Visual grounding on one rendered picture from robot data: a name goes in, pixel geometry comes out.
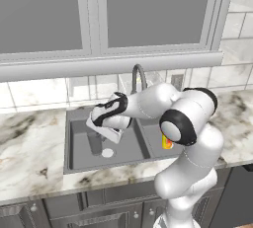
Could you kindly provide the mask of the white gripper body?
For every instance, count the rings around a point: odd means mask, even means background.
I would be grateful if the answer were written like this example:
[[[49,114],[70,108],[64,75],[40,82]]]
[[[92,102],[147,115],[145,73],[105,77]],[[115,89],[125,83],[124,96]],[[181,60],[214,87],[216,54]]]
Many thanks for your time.
[[[123,136],[125,128],[125,120],[120,115],[105,118],[101,126],[97,126],[89,115],[86,125],[99,133],[101,136],[109,139],[110,141],[118,144]]]

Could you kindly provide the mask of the grey cup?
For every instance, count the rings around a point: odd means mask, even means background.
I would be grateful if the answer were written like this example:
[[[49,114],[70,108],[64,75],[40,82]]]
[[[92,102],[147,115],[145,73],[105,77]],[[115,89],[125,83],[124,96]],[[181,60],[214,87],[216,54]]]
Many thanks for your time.
[[[94,156],[102,154],[102,143],[106,138],[98,132],[92,131],[87,134],[91,152]]]

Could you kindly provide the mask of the white round sink drain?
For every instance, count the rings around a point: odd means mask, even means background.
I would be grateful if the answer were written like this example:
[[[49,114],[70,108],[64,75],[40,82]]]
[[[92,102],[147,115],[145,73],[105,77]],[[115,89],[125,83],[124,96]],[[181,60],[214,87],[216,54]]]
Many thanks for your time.
[[[114,150],[111,148],[106,148],[102,151],[102,156],[104,158],[111,158],[114,156]]]

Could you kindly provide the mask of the grey double basin sink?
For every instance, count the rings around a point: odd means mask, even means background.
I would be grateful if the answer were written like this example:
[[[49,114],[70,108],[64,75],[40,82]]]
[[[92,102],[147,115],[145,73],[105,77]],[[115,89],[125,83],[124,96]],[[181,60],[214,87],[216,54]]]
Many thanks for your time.
[[[94,130],[86,125],[91,110],[92,107],[81,107],[66,112],[64,174],[176,158],[183,150],[178,144],[173,144],[169,150],[162,148],[157,119],[134,119],[119,144],[108,139],[102,143],[102,151],[106,148],[114,150],[113,157],[94,156],[87,136]]]

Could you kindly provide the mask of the dark grey sink front panel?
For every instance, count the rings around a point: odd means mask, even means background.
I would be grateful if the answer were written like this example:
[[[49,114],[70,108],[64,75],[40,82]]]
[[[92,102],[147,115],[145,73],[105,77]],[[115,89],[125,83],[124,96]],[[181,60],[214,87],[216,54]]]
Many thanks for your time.
[[[49,217],[56,218],[78,214],[88,207],[150,195],[155,195],[153,181],[50,197],[44,200],[44,204]]]

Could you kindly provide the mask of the yellow orange bottle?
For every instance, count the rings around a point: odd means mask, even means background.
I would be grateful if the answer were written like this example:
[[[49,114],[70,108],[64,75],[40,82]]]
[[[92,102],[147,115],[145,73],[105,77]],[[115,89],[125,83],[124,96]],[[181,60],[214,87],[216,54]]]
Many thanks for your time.
[[[173,142],[170,139],[168,139],[165,135],[162,135],[162,148],[167,150],[173,148]]]

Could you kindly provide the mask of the grey window sill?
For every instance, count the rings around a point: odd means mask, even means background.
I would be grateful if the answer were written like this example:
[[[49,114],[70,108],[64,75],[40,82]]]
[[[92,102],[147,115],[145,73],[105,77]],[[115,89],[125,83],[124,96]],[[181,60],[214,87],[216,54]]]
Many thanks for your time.
[[[221,51],[147,57],[108,57],[0,64],[0,83],[129,73],[135,64],[144,71],[220,66]]]

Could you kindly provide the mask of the grey curved tap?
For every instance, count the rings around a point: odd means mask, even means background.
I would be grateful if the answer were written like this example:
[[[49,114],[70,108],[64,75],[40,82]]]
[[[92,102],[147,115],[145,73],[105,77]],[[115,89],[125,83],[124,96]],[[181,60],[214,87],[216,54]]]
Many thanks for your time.
[[[131,94],[135,94],[137,92],[136,90],[136,77],[140,76],[140,83],[141,83],[141,90],[145,90],[147,88],[146,78],[144,74],[144,70],[142,69],[140,64],[135,64],[133,66],[132,72],[131,72]]]

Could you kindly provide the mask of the dark grey cupboard door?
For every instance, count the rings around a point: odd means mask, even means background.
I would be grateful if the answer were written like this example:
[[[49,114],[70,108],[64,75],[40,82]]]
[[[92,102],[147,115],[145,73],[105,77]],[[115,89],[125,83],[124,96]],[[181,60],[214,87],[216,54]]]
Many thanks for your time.
[[[37,211],[31,212],[35,204]],[[0,207],[0,228],[50,228],[42,206],[36,202],[25,202]]]
[[[148,200],[143,204],[142,228],[153,228],[156,219],[163,213],[166,201],[163,199]],[[154,210],[154,215],[149,215],[149,209]]]
[[[53,218],[52,228],[141,228],[142,203],[108,205],[86,213]]]

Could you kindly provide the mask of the grey framed window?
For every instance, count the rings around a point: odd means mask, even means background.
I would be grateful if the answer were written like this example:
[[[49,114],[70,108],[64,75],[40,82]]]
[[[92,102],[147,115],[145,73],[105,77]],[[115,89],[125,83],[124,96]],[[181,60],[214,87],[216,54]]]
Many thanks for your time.
[[[88,0],[0,0],[0,62],[90,53]]]
[[[221,0],[98,0],[101,52],[110,55],[211,49]]]

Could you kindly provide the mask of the dark grey dishwasher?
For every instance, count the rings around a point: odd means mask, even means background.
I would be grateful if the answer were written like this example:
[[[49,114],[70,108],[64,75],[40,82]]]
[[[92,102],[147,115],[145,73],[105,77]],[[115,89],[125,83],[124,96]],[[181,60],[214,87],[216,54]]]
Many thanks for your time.
[[[253,224],[253,163],[231,169],[210,228]]]

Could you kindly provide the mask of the grey wall socket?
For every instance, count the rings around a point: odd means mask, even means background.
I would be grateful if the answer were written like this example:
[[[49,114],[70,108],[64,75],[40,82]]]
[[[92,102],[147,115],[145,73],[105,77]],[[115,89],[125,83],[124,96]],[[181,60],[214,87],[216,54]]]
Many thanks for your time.
[[[171,76],[171,84],[180,91],[182,89],[182,84],[184,80],[183,74],[176,74]]]

